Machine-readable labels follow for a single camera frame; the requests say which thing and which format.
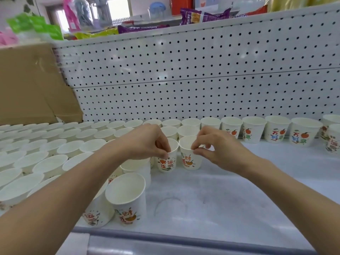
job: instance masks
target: person's left arm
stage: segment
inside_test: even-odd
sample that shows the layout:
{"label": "person's left arm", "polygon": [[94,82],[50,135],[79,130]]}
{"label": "person's left arm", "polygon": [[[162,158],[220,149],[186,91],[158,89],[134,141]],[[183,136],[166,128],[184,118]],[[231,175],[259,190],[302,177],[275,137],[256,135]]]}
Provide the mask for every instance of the person's left arm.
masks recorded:
{"label": "person's left arm", "polygon": [[108,177],[127,159],[166,159],[157,125],[142,125],[104,145],[0,217],[2,255],[55,254]]}

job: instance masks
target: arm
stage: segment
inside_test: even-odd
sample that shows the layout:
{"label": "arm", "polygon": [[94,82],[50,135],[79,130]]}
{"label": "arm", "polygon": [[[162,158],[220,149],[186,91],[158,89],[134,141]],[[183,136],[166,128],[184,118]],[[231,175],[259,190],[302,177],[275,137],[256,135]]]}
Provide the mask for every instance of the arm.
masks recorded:
{"label": "arm", "polygon": [[[213,145],[215,151],[198,148],[202,144],[207,149]],[[340,205],[293,179],[270,161],[254,155],[224,131],[204,127],[191,148],[195,154],[260,188],[320,255],[339,254]]]}
{"label": "arm", "polygon": [[150,124],[104,145],[0,217],[1,254],[55,254],[117,167],[127,159],[166,159],[167,152],[167,138]]}

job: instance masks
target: brown cardboard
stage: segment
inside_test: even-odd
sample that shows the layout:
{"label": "brown cardboard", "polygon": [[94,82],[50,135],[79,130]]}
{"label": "brown cardboard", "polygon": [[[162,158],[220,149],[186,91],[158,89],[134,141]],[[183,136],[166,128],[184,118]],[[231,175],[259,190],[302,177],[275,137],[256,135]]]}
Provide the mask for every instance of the brown cardboard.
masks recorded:
{"label": "brown cardboard", "polygon": [[49,43],[0,48],[0,125],[81,122]]}

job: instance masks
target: person's right hand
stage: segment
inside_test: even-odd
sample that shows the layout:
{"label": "person's right hand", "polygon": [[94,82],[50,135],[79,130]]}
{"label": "person's right hand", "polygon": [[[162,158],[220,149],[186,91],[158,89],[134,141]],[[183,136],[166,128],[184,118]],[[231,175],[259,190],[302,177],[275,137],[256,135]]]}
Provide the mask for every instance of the person's right hand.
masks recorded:
{"label": "person's right hand", "polygon": [[[205,145],[207,149],[214,146],[215,151],[199,148],[200,145]],[[263,158],[250,152],[234,136],[209,126],[201,129],[191,149],[194,150],[194,154],[205,157],[220,168],[239,175],[264,163]]]}

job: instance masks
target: person's right arm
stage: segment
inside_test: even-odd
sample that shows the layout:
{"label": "person's right arm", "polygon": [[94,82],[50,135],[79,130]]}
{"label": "person's right arm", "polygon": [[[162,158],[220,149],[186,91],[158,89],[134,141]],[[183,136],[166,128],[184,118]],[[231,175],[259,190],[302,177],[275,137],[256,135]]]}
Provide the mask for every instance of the person's right arm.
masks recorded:
{"label": "person's right arm", "polygon": [[[202,144],[215,151],[198,148]],[[340,205],[256,156],[227,132],[205,126],[191,148],[260,188],[320,255],[340,254]]]}

